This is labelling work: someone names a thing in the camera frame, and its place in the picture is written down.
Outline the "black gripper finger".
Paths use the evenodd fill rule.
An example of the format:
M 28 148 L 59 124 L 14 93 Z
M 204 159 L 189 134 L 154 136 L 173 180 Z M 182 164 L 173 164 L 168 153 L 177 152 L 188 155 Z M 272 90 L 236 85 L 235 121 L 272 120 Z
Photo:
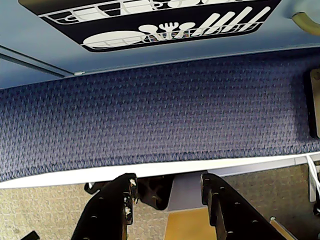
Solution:
M 86 204 L 72 240 L 126 240 L 137 200 L 137 176 L 125 173 L 106 183 Z
M 266 220 L 241 194 L 213 173 L 201 175 L 201 201 L 218 240 L 295 240 L 274 218 Z

